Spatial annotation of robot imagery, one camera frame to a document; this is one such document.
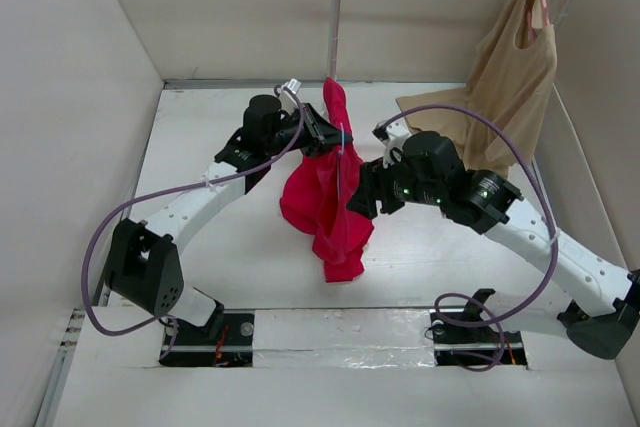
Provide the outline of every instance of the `beige cloth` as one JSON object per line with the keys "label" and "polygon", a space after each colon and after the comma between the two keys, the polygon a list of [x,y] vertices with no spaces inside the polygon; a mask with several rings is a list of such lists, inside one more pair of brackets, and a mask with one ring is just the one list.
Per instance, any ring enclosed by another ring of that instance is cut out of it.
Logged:
{"label": "beige cloth", "polygon": [[[531,8],[533,26],[539,27],[532,42],[526,26]],[[542,26],[536,0],[511,0],[477,51],[465,88],[400,97],[398,106],[402,111],[435,103],[467,107],[497,124],[531,162],[556,72],[553,25]],[[435,130],[451,138],[468,169],[505,175],[516,162],[500,138],[466,115],[430,110],[410,115],[407,122],[413,130]]]}

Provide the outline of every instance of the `red garment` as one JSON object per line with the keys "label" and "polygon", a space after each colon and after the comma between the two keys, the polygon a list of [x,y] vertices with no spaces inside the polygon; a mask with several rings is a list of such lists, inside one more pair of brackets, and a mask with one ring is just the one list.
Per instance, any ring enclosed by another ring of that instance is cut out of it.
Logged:
{"label": "red garment", "polygon": [[[351,134],[347,98],[340,84],[327,78],[323,95],[329,121]],[[312,250],[324,260],[327,282],[353,280],[364,272],[362,251],[373,232],[370,220],[347,210],[358,188],[362,159],[353,144],[347,144],[342,155],[341,149],[337,146],[327,155],[303,158],[280,199],[284,218],[301,232],[315,235]]]}

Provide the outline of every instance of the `gray wall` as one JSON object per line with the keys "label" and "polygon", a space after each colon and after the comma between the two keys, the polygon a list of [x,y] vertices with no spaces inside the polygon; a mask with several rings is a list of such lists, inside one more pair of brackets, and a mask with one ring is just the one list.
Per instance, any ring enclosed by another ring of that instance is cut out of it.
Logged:
{"label": "gray wall", "polygon": [[23,427],[80,304],[91,231],[132,191],[162,83],[117,0],[0,5],[0,425]]}
{"label": "gray wall", "polygon": [[[539,155],[561,227],[631,270],[640,268],[638,32],[639,0],[575,0],[557,38],[556,85],[571,122],[552,99]],[[618,358],[636,418],[639,347],[640,331]]]}
{"label": "gray wall", "polygon": [[[120,0],[167,78],[320,79],[329,0]],[[343,0],[338,75],[463,81],[505,0]]]}

